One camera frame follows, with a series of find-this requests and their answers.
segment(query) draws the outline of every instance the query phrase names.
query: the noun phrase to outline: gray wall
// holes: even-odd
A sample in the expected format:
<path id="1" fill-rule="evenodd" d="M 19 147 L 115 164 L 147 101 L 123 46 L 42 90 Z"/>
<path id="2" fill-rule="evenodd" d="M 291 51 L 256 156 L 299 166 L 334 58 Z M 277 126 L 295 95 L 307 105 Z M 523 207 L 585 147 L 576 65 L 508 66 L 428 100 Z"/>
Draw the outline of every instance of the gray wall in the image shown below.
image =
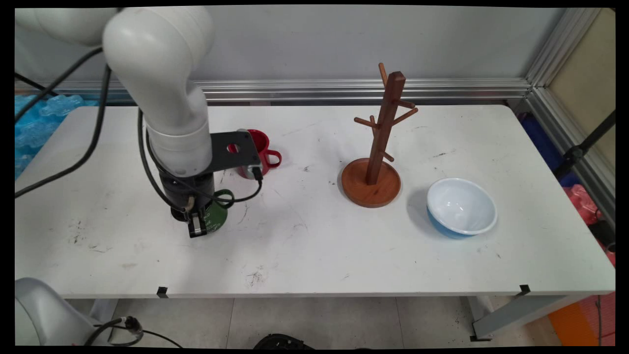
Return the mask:
<path id="1" fill-rule="evenodd" d="M 207 6 L 216 25 L 198 81 L 523 77 L 562 8 Z M 88 49 L 15 28 L 15 69 L 50 81 Z M 102 55 L 71 80 L 98 80 Z"/>

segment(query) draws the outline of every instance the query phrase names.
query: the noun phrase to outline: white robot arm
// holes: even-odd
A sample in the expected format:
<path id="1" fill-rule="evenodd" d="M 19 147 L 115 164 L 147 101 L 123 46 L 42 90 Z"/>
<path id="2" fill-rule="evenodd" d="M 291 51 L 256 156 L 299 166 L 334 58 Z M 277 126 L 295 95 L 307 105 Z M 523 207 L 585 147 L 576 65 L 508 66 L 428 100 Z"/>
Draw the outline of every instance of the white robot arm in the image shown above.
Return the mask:
<path id="1" fill-rule="evenodd" d="M 65 42 L 87 46 L 102 42 L 109 67 L 144 113 L 148 151 L 160 169 L 165 195 L 149 179 L 160 196 L 168 199 L 172 215 L 188 223 L 191 237 L 206 234 L 204 213 L 219 200 L 212 196 L 213 172 L 237 166 L 253 171 L 258 190 L 234 202 L 253 198 L 260 191 L 261 165 L 251 136 L 245 131 L 218 133 L 213 138 L 205 95 L 189 80 L 214 41 L 212 18 L 203 6 L 124 8 L 120 12 L 113 8 L 16 9 L 15 17 L 17 24 Z M 237 142 L 240 150 L 227 152 L 227 146 Z"/>
<path id="2" fill-rule="evenodd" d="M 16 23 L 69 43 L 102 42 L 109 67 L 144 112 L 155 157 L 189 177 L 212 160 L 205 96 L 189 79 L 214 41 L 203 6 L 16 9 Z"/>

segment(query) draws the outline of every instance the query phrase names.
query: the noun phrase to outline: gray floor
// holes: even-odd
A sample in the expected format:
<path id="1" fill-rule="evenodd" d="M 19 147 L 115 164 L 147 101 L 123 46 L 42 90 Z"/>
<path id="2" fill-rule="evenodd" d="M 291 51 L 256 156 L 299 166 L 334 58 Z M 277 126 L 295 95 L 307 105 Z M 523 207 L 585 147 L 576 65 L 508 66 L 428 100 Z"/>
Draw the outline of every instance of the gray floor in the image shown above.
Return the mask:
<path id="1" fill-rule="evenodd" d="M 494 308 L 509 301 L 494 297 Z M 69 300 L 89 313 L 93 300 Z M 186 348 L 253 348 L 270 333 L 288 334 L 315 349 L 453 348 L 561 345 L 547 317 L 471 342 L 471 313 L 460 297 L 328 297 L 281 299 L 121 299 L 114 316 Z M 115 329 L 111 342 L 130 341 Z M 137 346 L 173 346 L 145 335 Z"/>

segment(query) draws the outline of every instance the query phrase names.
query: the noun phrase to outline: table leg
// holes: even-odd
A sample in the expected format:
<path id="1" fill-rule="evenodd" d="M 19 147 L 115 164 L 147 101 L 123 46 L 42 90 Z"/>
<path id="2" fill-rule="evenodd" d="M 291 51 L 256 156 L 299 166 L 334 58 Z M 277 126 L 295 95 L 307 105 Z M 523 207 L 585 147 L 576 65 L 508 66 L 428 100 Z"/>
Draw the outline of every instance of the table leg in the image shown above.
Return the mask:
<path id="1" fill-rule="evenodd" d="M 94 300 L 92 309 L 89 311 L 89 317 L 97 320 L 99 323 L 109 322 L 114 316 L 117 305 L 118 299 L 96 299 Z M 104 334 L 101 334 L 101 336 L 109 340 L 112 329 L 113 328 L 105 329 Z"/>
<path id="2" fill-rule="evenodd" d="M 491 339 L 509 328 L 524 326 L 551 312 L 586 298 L 587 295 L 521 295 L 508 304 L 491 311 L 486 301 L 470 299 L 474 316 L 474 332 L 479 340 Z"/>

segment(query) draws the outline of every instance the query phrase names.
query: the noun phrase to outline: red mug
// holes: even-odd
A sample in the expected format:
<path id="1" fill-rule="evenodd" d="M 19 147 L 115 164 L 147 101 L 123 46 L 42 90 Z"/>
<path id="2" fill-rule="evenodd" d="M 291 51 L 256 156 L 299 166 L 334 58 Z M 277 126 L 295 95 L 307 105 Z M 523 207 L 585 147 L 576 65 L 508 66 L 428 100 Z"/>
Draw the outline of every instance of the red mug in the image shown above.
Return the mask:
<path id="1" fill-rule="evenodd" d="M 255 144 L 256 150 L 258 150 L 258 155 L 260 156 L 260 162 L 262 163 L 262 176 L 269 172 L 269 168 L 276 168 L 282 163 L 282 154 L 275 150 L 269 150 L 269 137 L 263 132 L 255 129 L 247 129 L 247 131 L 251 134 L 251 138 L 253 138 L 253 143 Z M 228 147 L 230 152 L 236 152 L 233 146 Z M 276 163 L 272 164 L 269 162 L 269 155 L 273 155 L 279 159 Z M 239 167 L 238 174 L 243 178 L 247 178 L 249 180 L 253 179 L 253 175 L 249 173 L 245 168 Z"/>

